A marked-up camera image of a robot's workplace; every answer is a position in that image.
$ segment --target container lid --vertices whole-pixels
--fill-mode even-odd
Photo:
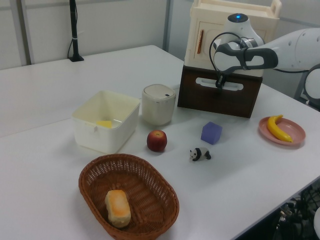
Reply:
[[[147,86],[144,89],[144,92],[154,99],[167,99],[176,94],[176,92],[170,87],[162,84],[153,84]]]

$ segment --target cabinet handle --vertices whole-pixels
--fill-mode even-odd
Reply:
[[[200,40],[199,40],[199,44],[198,44],[198,54],[200,54],[201,52],[201,45],[202,45],[202,38],[204,36],[204,30],[202,29],[201,32],[200,32]]]

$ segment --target pink plate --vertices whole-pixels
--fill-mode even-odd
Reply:
[[[297,144],[301,144],[305,140],[306,133],[303,130],[303,128],[298,124],[296,124],[295,122],[290,121],[286,118],[279,119],[276,124],[281,130],[285,131],[287,134],[291,136],[293,142],[279,140],[268,130],[268,127],[267,127],[268,119],[269,117],[265,117],[261,119],[259,122],[259,130],[262,133],[262,135],[264,135],[267,139],[270,139],[271,141],[277,144],[283,144],[283,145],[297,145]]]

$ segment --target bread loaf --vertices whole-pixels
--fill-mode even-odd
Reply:
[[[123,228],[129,224],[131,212],[124,191],[109,191],[105,196],[104,202],[108,210],[108,219],[114,227]]]

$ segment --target white cylindrical container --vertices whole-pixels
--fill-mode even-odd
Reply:
[[[171,121],[176,103],[176,92],[168,86],[153,84],[142,91],[142,117],[152,125]]]

